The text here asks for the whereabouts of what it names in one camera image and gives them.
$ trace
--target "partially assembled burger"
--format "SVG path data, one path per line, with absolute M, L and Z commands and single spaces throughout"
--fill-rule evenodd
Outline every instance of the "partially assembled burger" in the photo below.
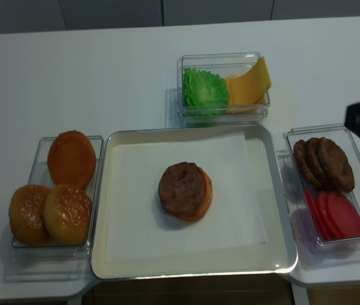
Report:
M 212 201 L 211 179 L 195 163 L 182 162 L 168 167 L 158 191 L 166 213 L 185 221 L 200 220 Z

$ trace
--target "white table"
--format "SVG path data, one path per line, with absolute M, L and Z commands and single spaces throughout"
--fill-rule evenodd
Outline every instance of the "white table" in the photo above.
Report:
M 39 139 L 175 127 L 177 59 L 242 51 L 266 57 L 273 86 L 263 123 L 277 147 L 282 131 L 341 122 L 360 101 L 360 17 L 0 35 L 0 300 L 72 297 L 95 281 L 86 261 L 10 259 L 8 205 L 27 183 Z M 299 262 L 291 279 L 359 282 L 360 262 Z

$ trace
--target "plastic container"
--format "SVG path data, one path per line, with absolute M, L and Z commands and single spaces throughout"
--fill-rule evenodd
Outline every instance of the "plastic container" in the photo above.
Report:
M 212 55 L 185 55 L 177 63 L 177 113 L 182 125 L 239 125 L 260 123 L 268 114 L 269 94 L 265 94 L 264 104 L 196 106 L 183 104 L 183 73 L 187 67 L 199 71 L 210 71 L 222 78 L 241 76 L 261 58 L 259 53 L 232 53 Z M 207 116 L 205 112 L 219 112 Z
M 288 180 L 289 190 L 288 202 L 292 222 L 300 224 L 303 233 L 298 238 L 313 253 L 332 251 L 357 251 L 360 250 L 360 236 L 326 241 L 318 232 L 312 215 L 310 213 L 304 191 L 310 186 L 300 177 L 296 163 L 293 158 L 293 146 L 299 140 L 308 140 L 312 137 L 326 137 L 339 145 L 345 154 L 354 172 L 355 188 L 351 193 L 345 194 L 353 204 L 360 216 L 360 155 L 351 133 L 342 125 L 316 126 L 309 128 L 296 128 L 285 135 L 288 157 L 284 158 L 287 170 L 284 179 Z
M 80 245 L 60 245 L 54 243 L 45 246 L 30 246 L 19 243 L 14 237 L 11 241 L 11 254 L 13 259 L 61 259 L 61 258 L 76 258 L 82 259 L 88 257 L 92 247 L 93 231 L 95 229 L 95 219 L 98 207 L 98 188 L 99 177 L 102 164 L 102 156 L 104 150 L 104 140 L 101 136 L 88 137 L 94 148 L 97 157 L 95 172 L 90 183 L 85 188 L 85 192 L 92 201 L 92 213 L 90 218 L 90 225 L 88 228 L 88 235 L 84 243 Z M 39 141 L 36 157 L 34 158 L 31 174 L 28 184 L 38 184 L 52 189 L 55 185 L 47 166 L 47 155 L 55 138 L 42 138 Z

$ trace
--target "yellow cheese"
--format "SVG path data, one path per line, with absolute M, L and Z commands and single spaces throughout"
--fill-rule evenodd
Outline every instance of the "yellow cheese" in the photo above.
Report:
M 244 75 L 226 78 L 225 82 L 230 91 L 229 105 L 262 104 L 272 85 L 264 57 Z

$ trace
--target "green lettuce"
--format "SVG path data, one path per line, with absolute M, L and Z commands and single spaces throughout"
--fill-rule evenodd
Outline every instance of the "green lettuce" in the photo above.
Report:
M 193 106 L 222 106 L 227 105 L 230 92 L 225 80 L 218 74 L 209 71 L 198 71 L 194 68 L 184 70 L 184 105 Z M 221 110 L 191 112 L 192 115 L 218 115 Z

